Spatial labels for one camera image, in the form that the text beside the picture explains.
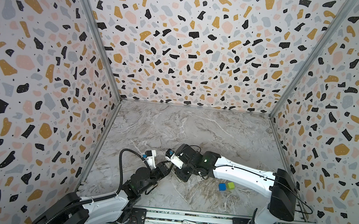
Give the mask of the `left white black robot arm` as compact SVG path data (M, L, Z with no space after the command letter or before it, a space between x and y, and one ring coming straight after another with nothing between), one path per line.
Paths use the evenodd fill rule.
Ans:
M79 197L71 192L45 210L32 224L105 224L131 221L132 208L148 195L164 177L171 173L172 167L160 162L155 169L137 169L131 178L123 183L119 193L96 197Z

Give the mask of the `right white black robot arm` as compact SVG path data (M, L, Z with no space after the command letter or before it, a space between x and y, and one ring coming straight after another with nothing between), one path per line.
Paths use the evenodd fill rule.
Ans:
M201 154L187 144L182 144L176 151L167 150L165 156L175 165L175 175L183 182L193 175L223 179L254 190L267 199L266 204L257 208L251 218L236 217L233 224L294 221L297 191L285 170L270 172L245 167L215 152Z

